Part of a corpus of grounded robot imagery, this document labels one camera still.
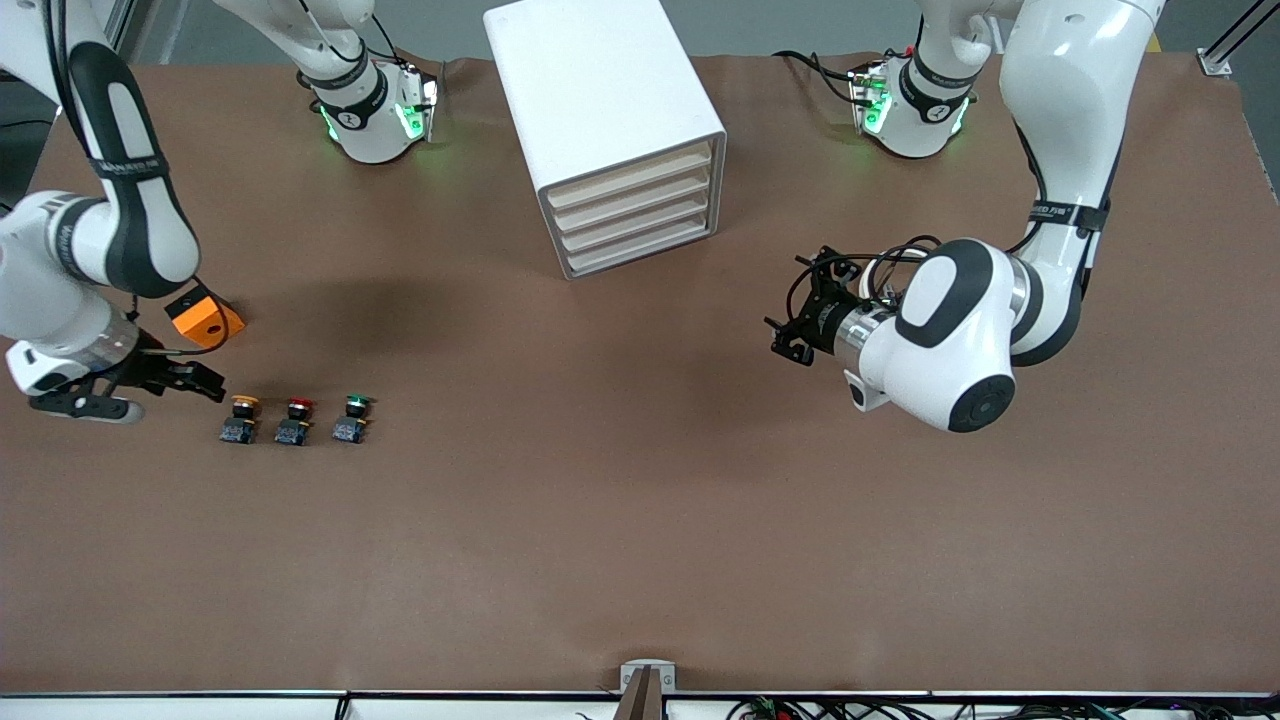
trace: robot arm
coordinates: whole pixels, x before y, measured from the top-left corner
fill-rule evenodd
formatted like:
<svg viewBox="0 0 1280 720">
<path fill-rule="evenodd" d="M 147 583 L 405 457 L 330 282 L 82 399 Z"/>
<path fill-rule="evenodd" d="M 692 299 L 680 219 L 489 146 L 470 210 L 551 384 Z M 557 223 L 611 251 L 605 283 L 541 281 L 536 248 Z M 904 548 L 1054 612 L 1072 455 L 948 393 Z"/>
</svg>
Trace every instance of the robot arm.
<svg viewBox="0 0 1280 720">
<path fill-rule="evenodd" d="M 72 275 L 142 297 L 164 297 L 200 265 L 169 167 L 128 67 L 111 51 L 84 0 L 68 0 L 67 76 L 35 3 L 0 0 L 0 67 L 67 109 L 106 199 L 42 196 L 50 251 Z M 54 37 L 61 46 L 61 37 Z"/>
<path fill-rule="evenodd" d="M 1075 332 L 1129 96 L 1162 5 L 1027 0 L 1001 91 L 1042 186 L 1028 237 L 1012 254 L 969 238 L 941 245 L 900 305 L 850 292 L 860 268 L 823 249 L 809 261 L 800 315 L 771 323 L 774 351 L 803 364 L 808 348 L 833 354 L 860 410 L 892 401 L 952 432 L 998 419 L 1014 397 L 1012 366 L 1052 357 Z"/>
<path fill-rule="evenodd" d="M 916 0 L 920 35 L 908 55 L 891 54 L 852 82 L 861 132 L 904 158 L 927 158 L 959 132 L 969 91 L 991 58 L 987 17 L 1012 18 L 1019 0 Z"/>
<path fill-rule="evenodd" d="M 32 406 L 73 418 L 140 419 L 141 406 L 111 396 L 118 386 L 220 401 L 220 375 L 165 356 L 92 287 L 163 297 L 195 275 L 200 250 L 128 67 L 84 0 L 60 3 L 61 14 L 52 5 L 46 23 L 35 3 L 0 0 L 0 68 L 72 114 L 106 199 L 37 192 L 0 218 L 0 334 L 18 341 L 10 373 Z"/>
<path fill-rule="evenodd" d="M 293 60 L 351 159 L 385 163 L 430 140 L 435 78 L 399 58 L 374 58 L 355 31 L 374 17 L 374 0 L 214 1 Z"/>
</svg>

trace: orange block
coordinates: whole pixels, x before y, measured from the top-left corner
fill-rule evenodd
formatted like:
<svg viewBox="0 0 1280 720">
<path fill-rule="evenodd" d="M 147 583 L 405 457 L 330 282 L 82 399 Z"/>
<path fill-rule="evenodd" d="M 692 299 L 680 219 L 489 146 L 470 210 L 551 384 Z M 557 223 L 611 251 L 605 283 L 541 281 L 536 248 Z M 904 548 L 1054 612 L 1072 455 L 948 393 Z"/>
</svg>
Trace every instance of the orange block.
<svg viewBox="0 0 1280 720">
<path fill-rule="evenodd" d="M 165 305 L 164 311 L 173 322 L 173 327 L 200 347 L 212 347 L 223 340 L 224 334 L 230 338 L 244 329 L 244 320 L 227 305 L 227 301 L 210 295 L 201 286 L 191 288 L 182 297 Z"/>
</svg>

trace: gray floor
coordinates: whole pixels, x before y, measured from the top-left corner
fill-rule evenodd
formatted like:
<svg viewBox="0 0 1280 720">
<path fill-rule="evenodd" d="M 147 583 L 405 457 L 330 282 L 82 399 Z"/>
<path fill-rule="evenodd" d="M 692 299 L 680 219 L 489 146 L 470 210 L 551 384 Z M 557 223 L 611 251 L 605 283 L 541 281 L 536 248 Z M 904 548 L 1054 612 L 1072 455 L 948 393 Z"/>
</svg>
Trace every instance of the gray floor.
<svg viewBox="0 0 1280 720">
<path fill-rule="evenodd" d="M 481 14 L 507 0 L 380 0 L 379 17 L 404 50 L 435 59 L 489 58 Z M 910 0 L 663 0 L 694 55 L 767 55 L 794 49 L 823 55 L 901 47 L 919 18 Z M 1166 50 L 1208 45 L 1251 0 L 1171 0 L 1157 35 Z M 151 0 L 134 18 L 128 54 L 136 63 L 287 63 L 265 37 L 210 0 Z M 370 37 L 375 47 L 379 38 Z M 1280 170 L 1280 19 L 1231 59 L 1245 115 L 1267 167 Z M 1194 97 L 1187 97 L 1194 102 Z M 49 117 L 51 104 L 17 83 L 0 83 L 0 124 Z M 0 201 L 29 182 L 45 128 L 0 129 Z"/>
</svg>

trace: brown paper mat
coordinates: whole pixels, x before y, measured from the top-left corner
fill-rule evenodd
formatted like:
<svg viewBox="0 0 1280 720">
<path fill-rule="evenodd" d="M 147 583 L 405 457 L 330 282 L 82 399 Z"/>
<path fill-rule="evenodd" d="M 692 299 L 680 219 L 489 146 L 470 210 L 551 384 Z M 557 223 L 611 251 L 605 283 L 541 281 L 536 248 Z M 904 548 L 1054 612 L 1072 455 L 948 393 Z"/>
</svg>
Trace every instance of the brown paper mat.
<svg viewBox="0 0 1280 720">
<path fill-rule="evenodd" d="M 908 161 L 795 63 L 695 64 L 722 231 L 572 283 L 490 63 L 384 167 L 292 68 L 140 68 L 251 323 L 209 363 L 268 432 L 291 395 L 320 436 L 348 392 L 376 423 L 233 447 L 193 396 L 120 428 L 5 388 L 0 689 L 582 689 L 635 656 L 686 688 L 1274 689 L 1280 211 L 1235 86 L 1147 56 L 1080 332 L 954 437 L 860 415 L 760 319 L 823 243 L 1020 237 L 998 68 Z M 65 128 L 36 187 L 97 192 Z"/>
</svg>

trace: wire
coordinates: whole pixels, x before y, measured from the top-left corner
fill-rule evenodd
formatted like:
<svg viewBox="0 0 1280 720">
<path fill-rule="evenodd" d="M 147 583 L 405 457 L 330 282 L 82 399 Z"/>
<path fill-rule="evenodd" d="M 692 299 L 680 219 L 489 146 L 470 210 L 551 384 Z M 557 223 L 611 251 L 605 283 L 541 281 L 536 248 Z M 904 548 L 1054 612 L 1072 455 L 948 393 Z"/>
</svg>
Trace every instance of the wire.
<svg viewBox="0 0 1280 720">
<path fill-rule="evenodd" d="M 360 53 L 357 53 L 357 55 L 355 58 L 348 58 L 348 56 L 343 55 L 342 53 L 339 53 L 338 49 L 334 47 L 333 42 L 329 41 L 329 36 L 325 35 L 324 28 L 320 27 L 320 20 L 317 20 L 316 17 L 311 14 L 311 8 L 307 8 L 307 0 L 298 0 L 298 5 L 302 5 L 302 12 L 307 14 L 307 19 L 311 20 L 311 26 L 316 28 L 317 33 L 320 33 L 320 40 L 324 41 L 324 44 L 329 46 L 329 50 L 332 50 L 333 54 L 337 55 L 339 60 L 342 60 L 344 63 L 358 63 L 360 61 L 360 54 L 362 54 L 362 53 L 365 53 L 365 50 L 367 50 L 367 47 L 365 46 L 365 38 L 360 37 L 358 35 L 356 36 L 356 38 L 360 40 Z"/>
<path fill-rule="evenodd" d="M 40 124 L 40 126 L 52 126 L 54 120 L 44 120 L 44 119 L 40 119 L 40 118 L 35 118 L 35 119 L 31 119 L 31 120 L 18 120 L 15 123 L 4 123 L 3 126 L 0 126 L 0 129 L 4 129 L 4 128 L 15 128 L 15 127 L 20 127 L 20 126 L 36 126 L 36 124 Z"/>
<path fill-rule="evenodd" d="M 922 242 L 931 242 L 931 243 L 933 243 L 933 249 L 922 247 L 920 246 Z M 910 241 L 908 241 L 904 245 L 899 245 L 897 247 L 891 247 L 891 249 L 886 250 L 884 251 L 884 255 L 886 255 L 884 260 L 872 260 L 870 263 L 867 264 L 867 268 L 865 268 L 867 272 L 863 274 L 861 281 L 859 281 L 859 283 L 858 283 L 858 293 L 860 296 L 865 297 L 867 300 L 876 301 L 877 299 L 881 297 L 882 291 L 884 290 L 884 286 L 888 283 L 888 278 L 892 277 L 893 270 L 897 268 L 897 264 L 901 263 L 902 260 L 908 259 L 909 258 L 908 256 L 909 252 L 913 254 L 913 255 L 910 255 L 910 258 L 923 260 L 931 252 L 933 252 L 933 250 L 937 250 L 941 246 L 942 246 L 942 241 L 938 240 L 937 236 L 918 234 L 918 236 L 913 237 Z M 879 283 L 877 283 L 876 282 L 876 268 L 882 261 L 890 261 L 890 269 L 888 269 L 888 274 L 884 275 L 884 279 L 882 279 Z"/>
<path fill-rule="evenodd" d="M 788 322 L 795 322 L 795 319 L 796 319 L 794 306 L 795 306 L 795 295 L 796 295 L 796 291 L 800 290 L 800 284 L 804 283 L 804 281 L 806 278 L 809 278 L 810 275 L 815 274 L 818 270 L 820 270 L 820 269 L 823 269 L 827 265 L 831 265 L 833 263 L 850 261 L 850 269 L 852 270 L 854 277 L 856 278 L 859 275 L 859 273 L 863 272 L 863 266 L 859 265 L 858 263 L 852 263 L 851 260 L 886 260 L 890 252 L 893 252 L 895 250 L 899 250 L 901 247 L 902 246 L 900 245 L 897 247 L 892 247 L 890 250 L 886 250 L 884 252 L 879 252 L 879 254 L 876 254 L 876 255 L 870 255 L 870 254 L 832 255 L 829 258 L 823 258 L 822 260 L 818 260 L 817 263 L 809 264 L 800 273 L 800 277 L 797 277 L 795 279 L 795 282 L 791 283 L 791 287 L 787 290 L 787 320 Z M 920 263 L 922 259 L 920 258 L 895 258 L 891 261 L 892 263 Z M 869 300 L 872 302 L 877 302 L 879 305 L 884 305 L 884 302 L 879 301 L 878 299 L 865 299 L 865 300 Z"/>
<path fill-rule="evenodd" d="M 390 55 L 379 53 L 376 50 L 370 50 L 370 53 L 378 55 L 379 58 L 387 58 L 388 60 L 394 60 L 397 65 L 407 65 L 408 61 L 404 58 L 401 58 L 399 51 L 396 50 L 396 44 L 392 42 L 392 36 L 387 35 L 387 28 L 383 27 L 383 20 L 378 19 L 376 14 L 372 15 L 372 18 L 374 18 L 374 24 L 378 26 L 378 32 L 383 33 L 383 40 L 387 41 L 387 47 L 388 50 L 390 50 Z"/>
<path fill-rule="evenodd" d="M 1014 129 L 1018 131 L 1018 141 L 1023 143 L 1023 152 L 1027 154 L 1027 167 L 1030 169 L 1032 176 L 1036 177 L 1036 191 L 1039 193 L 1037 196 L 1037 200 L 1044 200 L 1048 196 L 1048 191 L 1044 188 L 1044 174 L 1041 172 L 1039 160 L 1036 159 L 1036 152 L 1032 151 L 1030 143 L 1027 142 L 1027 136 L 1023 135 L 1023 128 L 1018 127 L 1018 123 L 1014 123 Z M 1018 241 L 1016 245 L 1014 245 L 1005 252 L 1012 255 L 1014 252 L 1018 252 L 1023 247 L 1027 247 L 1027 243 L 1030 242 L 1033 237 L 1036 237 L 1036 233 L 1038 233 L 1041 227 L 1043 225 L 1044 223 L 1042 223 L 1041 220 L 1036 220 L 1036 223 L 1032 224 L 1030 229 L 1027 231 L 1027 236 L 1023 237 L 1023 240 Z"/>
<path fill-rule="evenodd" d="M 833 70 L 831 68 L 823 67 L 822 63 L 818 61 L 818 54 L 817 53 L 814 53 L 810 56 L 810 55 L 801 55 L 800 53 L 796 53 L 795 50 L 778 50 L 777 53 L 773 54 L 773 56 L 774 58 L 791 58 L 792 60 L 800 60 L 801 63 L 804 63 L 805 65 L 808 65 L 809 69 L 812 69 L 812 70 L 814 70 L 817 73 L 822 73 L 822 74 L 824 74 L 824 76 L 827 76 L 829 78 L 833 78 L 833 79 L 849 79 L 847 74 L 838 73 L 838 72 L 836 72 L 836 70 Z"/>
<path fill-rule="evenodd" d="M 227 345 L 227 341 L 232 337 L 230 328 L 228 327 L 227 323 L 227 309 L 223 307 L 221 299 L 214 295 L 211 290 L 209 290 L 209 286 L 200 279 L 200 275 L 192 275 L 191 279 L 196 283 L 196 287 L 198 287 L 205 292 L 205 295 L 211 297 L 214 300 L 214 305 L 218 306 L 218 319 L 221 322 L 221 331 L 223 331 L 221 337 L 219 337 L 218 342 L 215 342 L 214 345 L 209 347 L 202 347 L 200 350 L 143 350 L 142 351 L 143 354 L 161 355 L 164 357 L 191 357 L 193 355 L 207 355 L 220 348 L 221 346 Z"/>
<path fill-rule="evenodd" d="M 801 63 L 804 63 L 805 65 L 808 65 L 808 68 L 810 70 L 818 73 L 818 77 L 822 78 L 822 82 L 827 83 L 827 88 L 831 90 L 831 92 L 835 94 L 836 97 L 840 97 L 845 102 L 849 102 L 850 105 L 856 105 L 859 108 L 870 108 L 872 106 L 872 104 L 870 104 L 869 100 L 851 97 L 851 96 L 845 95 L 844 92 L 841 92 L 840 88 L 836 87 L 836 83 L 833 83 L 831 81 L 832 79 L 840 79 L 840 81 L 849 82 L 849 73 L 838 73 L 838 72 L 836 72 L 836 70 L 833 70 L 831 68 L 824 67 L 822 64 L 822 60 L 818 59 L 818 54 L 817 53 L 812 53 L 808 58 L 805 58 L 804 55 L 796 53 L 795 50 L 780 50 L 780 51 L 774 53 L 773 56 L 774 58 L 791 58 L 791 59 L 795 59 L 795 60 L 800 60 Z"/>
<path fill-rule="evenodd" d="M 81 127 L 79 111 L 76 105 L 76 96 L 72 92 L 70 74 L 67 68 L 67 0 L 59 0 L 58 3 L 59 22 L 54 22 L 54 0 L 44 0 L 41 4 L 41 14 L 44 17 L 45 24 L 45 45 L 49 51 L 49 69 L 54 76 L 54 87 L 58 91 L 58 101 L 63 106 L 63 111 L 67 114 L 67 122 L 72 126 L 72 132 L 76 133 L 76 140 L 79 141 L 81 147 L 84 154 L 88 155 L 88 142 L 84 140 L 84 128 Z"/>
<path fill-rule="evenodd" d="M 728 712 L 724 715 L 724 720 L 733 720 L 733 715 L 736 715 L 739 710 L 742 710 L 744 707 L 748 707 L 750 705 L 751 705 L 751 701 L 748 701 L 748 700 L 744 700 L 744 701 L 739 702 L 733 707 L 728 708 Z"/>
<path fill-rule="evenodd" d="M 1226 37 L 1229 35 L 1231 35 L 1233 31 L 1235 31 L 1235 28 L 1240 27 L 1240 23 L 1244 22 L 1245 18 L 1248 18 L 1249 15 L 1252 15 L 1253 12 L 1257 10 L 1261 5 L 1262 5 L 1261 0 L 1257 1 L 1257 3 L 1254 3 L 1253 6 L 1249 8 L 1249 10 L 1247 13 L 1244 13 L 1243 15 L 1240 15 L 1240 18 L 1238 20 L 1235 20 L 1235 24 L 1231 26 L 1231 29 L 1226 31 L 1225 33 L 1222 33 L 1222 37 L 1217 38 L 1217 42 L 1215 42 L 1213 46 L 1210 47 L 1210 50 L 1208 50 L 1208 53 L 1206 53 L 1206 55 L 1212 55 L 1213 51 L 1217 50 L 1217 46 L 1221 45 L 1222 41 L 1225 41 Z M 1271 19 L 1271 15 L 1274 15 L 1276 10 L 1280 10 L 1280 5 L 1274 5 L 1270 10 L 1267 10 L 1267 13 L 1265 15 L 1262 15 L 1262 19 L 1260 19 L 1256 23 L 1253 23 L 1253 27 L 1251 27 L 1249 29 L 1244 31 L 1244 35 L 1242 35 L 1240 38 L 1236 40 L 1234 45 L 1231 45 L 1230 47 L 1228 47 L 1226 53 L 1222 53 L 1222 58 L 1226 58 L 1231 53 L 1235 53 L 1235 49 L 1239 47 L 1245 40 L 1248 40 L 1251 35 L 1253 35 L 1254 32 L 1257 32 L 1257 29 L 1260 27 L 1262 27 L 1268 19 Z"/>
</svg>

